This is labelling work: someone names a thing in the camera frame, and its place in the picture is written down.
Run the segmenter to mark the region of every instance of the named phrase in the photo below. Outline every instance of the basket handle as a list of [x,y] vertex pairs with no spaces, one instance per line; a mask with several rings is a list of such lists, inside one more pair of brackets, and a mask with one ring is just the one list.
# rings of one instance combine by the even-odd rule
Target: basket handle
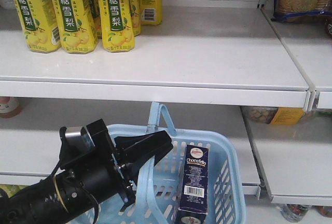
[[[176,136],[176,129],[171,119],[170,113],[165,105],[158,102],[152,102],[150,108],[150,116],[147,124],[146,133],[154,133],[158,131],[160,115],[163,116],[168,132],[172,136]],[[136,191],[136,210],[140,214],[140,221],[144,223],[145,211],[149,208],[160,224],[168,224],[163,213],[160,211],[154,193],[154,165],[155,157],[148,160],[140,169],[139,178],[137,181]]]
[[174,127],[172,118],[170,116],[170,113],[168,112],[167,107],[158,102],[152,102],[151,104],[150,116],[147,124],[146,133],[148,134],[158,131],[160,115],[163,116],[166,122],[169,134],[171,134],[172,136],[176,136],[176,129]]

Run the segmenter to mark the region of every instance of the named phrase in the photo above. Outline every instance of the barcode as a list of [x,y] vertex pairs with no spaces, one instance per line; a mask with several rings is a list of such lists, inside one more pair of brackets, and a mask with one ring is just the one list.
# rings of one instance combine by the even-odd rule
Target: barcode
[[154,21],[156,11],[153,8],[144,9],[144,21]]
[[54,41],[53,44],[56,44],[58,41],[60,41],[60,34],[59,34],[59,28],[58,27],[55,27],[52,30],[52,41]]
[[204,197],[204,188],[197,188],[185,185],[184,194],[193,195],[194,197]]

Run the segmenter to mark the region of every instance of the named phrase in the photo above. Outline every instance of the robotic arm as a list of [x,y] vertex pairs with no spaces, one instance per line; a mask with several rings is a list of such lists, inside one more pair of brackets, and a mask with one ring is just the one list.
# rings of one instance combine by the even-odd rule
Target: robotic arm
[[124,208],[133,204],[140,168],[173,148],[165,131],[113,142],[101,119],[86,129],[62,127],[60,138],[60,160],[50,176],[11,198],[0,191],[0,224],[65,224],[91,208],[95,223],[98,204],[113,195],[121,196]]

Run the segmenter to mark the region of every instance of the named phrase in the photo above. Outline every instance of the white shelf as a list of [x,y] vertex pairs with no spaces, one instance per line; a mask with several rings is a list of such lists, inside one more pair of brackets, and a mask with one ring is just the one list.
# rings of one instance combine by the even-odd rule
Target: white shelf
[[272,202],[332,205],[330,118],[247,127]]
[[[272,17],[273,12],[266,11]],[[271,22],[281,42],[319,98],[317,108],[332,108],[332,41],[323,23]]]
[[[245,196],[247,210],[247,224],[289,224],[277,209],[276,204],[272,204],[268,198],[259,201],[252,195]],[[303,217],[301,224],[330,224],[331,218],[322,216],[315,207],[312,207]]]
[[[106,124],[147,125],[150,103],[96,100],[21,99],[23,111],[0,119],[0,184],[30,185],[47,176],[59,159],[59,129]],[[239,107],[174,104],[167,107],[176,128],[219,132],[236,147],[246,194],[260,183]]]
[[128,53],[28,50],[1,11],[0,94],[66,99],[305,107],[309,86],[258,9],[165,7]]

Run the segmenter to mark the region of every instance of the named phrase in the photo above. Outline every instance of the plastic shopping basket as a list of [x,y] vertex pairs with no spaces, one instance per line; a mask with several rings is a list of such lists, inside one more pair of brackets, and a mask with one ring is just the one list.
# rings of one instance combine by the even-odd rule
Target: plastic shopping basket
[[[161,114],[167,128],[158,126]],[[204,223],[245,223],[238,159],[233,144],[224,136],[210,131],[175,129],[167,108],[156,102],[151,105],[147,126],[112,124],[108,130],[112,138],[166,130],[174,148],[155,167],[152,158],[141,168],[137,187],[134,188],[135,204],[121,212],[123,202],[118,194],[101,203],[98,224],[172,223],[186,144],[210,149],[208,215]],[[72,220],[71,224],[90,224],[93,217],[91,209]]]

